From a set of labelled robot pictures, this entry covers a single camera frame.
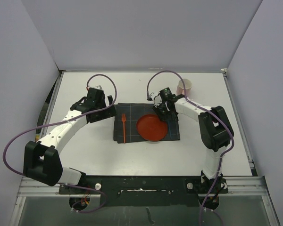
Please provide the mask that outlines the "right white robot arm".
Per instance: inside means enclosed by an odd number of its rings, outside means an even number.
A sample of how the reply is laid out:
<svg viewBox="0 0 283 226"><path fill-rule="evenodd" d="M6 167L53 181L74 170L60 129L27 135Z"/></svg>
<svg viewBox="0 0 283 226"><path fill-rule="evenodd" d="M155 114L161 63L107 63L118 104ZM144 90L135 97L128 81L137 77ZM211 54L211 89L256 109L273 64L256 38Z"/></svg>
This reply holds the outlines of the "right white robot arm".
<svg viewBox="0 0 283 226"><path fill-rule="evenodd" d="M162 121L178 121L178 114L188 116L199 123L200 137L206 147L206 158L202 173L206 176L200 182L203 191L210 193L217 188L221 174L223 156L233 148L233 129L223 107L209 107L192 102L184 95L152 92L148 101Z"/></svg>

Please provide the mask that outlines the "blue plastic knife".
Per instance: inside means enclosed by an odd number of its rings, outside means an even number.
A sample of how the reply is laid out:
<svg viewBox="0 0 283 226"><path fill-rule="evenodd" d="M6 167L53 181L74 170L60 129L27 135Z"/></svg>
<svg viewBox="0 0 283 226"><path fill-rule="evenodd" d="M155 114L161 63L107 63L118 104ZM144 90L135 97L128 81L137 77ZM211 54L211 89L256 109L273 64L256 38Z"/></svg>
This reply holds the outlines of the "blue plastic knife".
<svg viewBox="0 0 283 226"><path fill-rule="evenodd" d="M168 124L168 133L169 133L169 137L170 137L170 140L172 140L172 128L171 128L171 121L168 121L167 122Z"/></svg>

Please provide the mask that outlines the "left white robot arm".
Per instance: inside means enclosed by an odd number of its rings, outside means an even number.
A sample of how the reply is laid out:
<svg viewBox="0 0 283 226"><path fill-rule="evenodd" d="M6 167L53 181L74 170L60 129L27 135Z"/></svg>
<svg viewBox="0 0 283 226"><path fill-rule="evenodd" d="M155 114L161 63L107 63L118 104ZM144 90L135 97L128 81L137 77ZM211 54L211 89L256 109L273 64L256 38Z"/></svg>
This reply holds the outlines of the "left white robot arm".
<svg viewBox="0 0 283 226"><path fill-rule="evenodd" d="M85 191L87 182L84 173L64 167L60 154L71 138L88 123L98 122L116 115L112 96L104 91L89 88L87 96L74 103L63 121L37 142L30 141L25 146L24 176L54 186L70 184L77 194Z"/></svg>

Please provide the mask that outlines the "orange round plate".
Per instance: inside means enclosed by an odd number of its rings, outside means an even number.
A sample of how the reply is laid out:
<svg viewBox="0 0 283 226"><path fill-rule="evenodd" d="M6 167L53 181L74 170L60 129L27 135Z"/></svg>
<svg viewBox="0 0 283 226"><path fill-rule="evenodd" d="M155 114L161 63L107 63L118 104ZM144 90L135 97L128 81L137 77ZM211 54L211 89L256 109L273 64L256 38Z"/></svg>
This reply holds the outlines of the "orange round plate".
<svg viewBox="0 0 283 226"><path fill-rule="evenodd" d="M147 141L158 142L168 132L167 123L161 121L155 114L146 114L140 117L136 123L138 134Z"/></svg>

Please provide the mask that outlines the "dark checked cloth placemat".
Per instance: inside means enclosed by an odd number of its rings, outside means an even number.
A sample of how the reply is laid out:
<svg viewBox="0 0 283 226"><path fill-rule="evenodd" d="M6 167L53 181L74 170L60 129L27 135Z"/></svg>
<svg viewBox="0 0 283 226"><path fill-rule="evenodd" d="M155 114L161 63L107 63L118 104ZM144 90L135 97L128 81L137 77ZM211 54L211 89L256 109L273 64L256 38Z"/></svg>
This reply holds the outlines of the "dark checked cloth placemat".
<svg viewBox="0 0 283 226"><path fill-rule="evenodd" d="M125 132L126 142L144 142L136 129L138 119L146 114L155 114L152 104L146 103L119 103L115 105L116 116L114 117L113 140L119 144L123 143L123 124L121 121L122 113L126 115Z"/></svg>

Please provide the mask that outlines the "orange plastic fork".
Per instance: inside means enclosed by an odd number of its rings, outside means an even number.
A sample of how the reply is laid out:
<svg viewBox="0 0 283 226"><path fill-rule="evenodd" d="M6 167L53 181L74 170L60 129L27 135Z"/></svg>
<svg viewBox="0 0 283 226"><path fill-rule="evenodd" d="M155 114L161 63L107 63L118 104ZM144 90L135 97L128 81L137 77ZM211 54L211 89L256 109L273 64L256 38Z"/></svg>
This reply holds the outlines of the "orange plastic fork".
<svg viewBox="0 0 283 226"><path fill-rule="evenodd" d="M126 132L125 132L126 115L125 115L125 113L122 113L121 121L122 121L122 124L123 124L123 142L125 144L126 143Z"/></svg>

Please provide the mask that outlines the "pink white mug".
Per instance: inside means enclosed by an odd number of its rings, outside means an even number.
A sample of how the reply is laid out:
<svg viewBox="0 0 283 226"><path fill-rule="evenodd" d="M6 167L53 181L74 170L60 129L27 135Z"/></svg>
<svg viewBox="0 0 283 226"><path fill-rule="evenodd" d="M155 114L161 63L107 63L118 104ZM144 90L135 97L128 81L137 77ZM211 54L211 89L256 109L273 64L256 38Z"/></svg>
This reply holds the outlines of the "pink white mug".
<svg viewBox="0 0 283 226"><path fill-rule="evenodd" d="M176 94L180 95L186 93L187 95L189 95L191 88L192 88L192 82L189 79L179 80L177 84Z"/></svg>

